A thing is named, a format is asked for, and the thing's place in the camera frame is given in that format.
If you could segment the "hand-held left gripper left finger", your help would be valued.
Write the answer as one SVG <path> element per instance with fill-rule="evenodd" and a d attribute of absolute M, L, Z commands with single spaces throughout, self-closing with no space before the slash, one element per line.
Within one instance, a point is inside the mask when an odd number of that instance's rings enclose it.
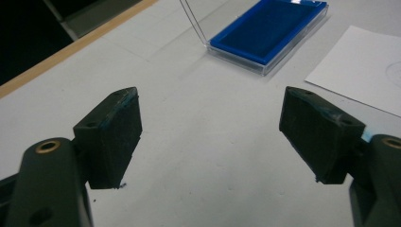
<path fill-rule="evenodd" d="M 142 130 L 135 87 L 111 93 L 77 123 L 75 144 L 87 157 L 92 189 L 120 186 Z"/>

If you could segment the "white paper sheet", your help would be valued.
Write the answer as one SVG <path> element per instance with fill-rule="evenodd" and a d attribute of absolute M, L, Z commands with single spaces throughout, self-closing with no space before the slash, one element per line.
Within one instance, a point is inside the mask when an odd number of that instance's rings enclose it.
<path fill-rule="evenodd" d="M 401 117 L 401 37 L 351 26 L 306 81 Z"/>

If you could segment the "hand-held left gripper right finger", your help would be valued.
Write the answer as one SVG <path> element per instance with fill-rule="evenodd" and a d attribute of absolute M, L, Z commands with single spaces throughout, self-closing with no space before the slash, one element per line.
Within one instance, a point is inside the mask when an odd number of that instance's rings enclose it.
<path fill-rule="evenodd" d="M 341 184 L 365 124 L 322 97 L 287 87 L 279 122 L 297 153 L 324 184 Z"/>

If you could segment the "blue ink pad clear case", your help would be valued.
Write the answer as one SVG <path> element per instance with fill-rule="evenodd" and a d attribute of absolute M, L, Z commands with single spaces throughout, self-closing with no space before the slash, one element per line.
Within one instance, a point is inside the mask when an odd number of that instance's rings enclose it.
<path fill-rule="evenodd" d="M 322 22 L 323 0 L 180 0 L 207 51 L 266 76 Z"/>

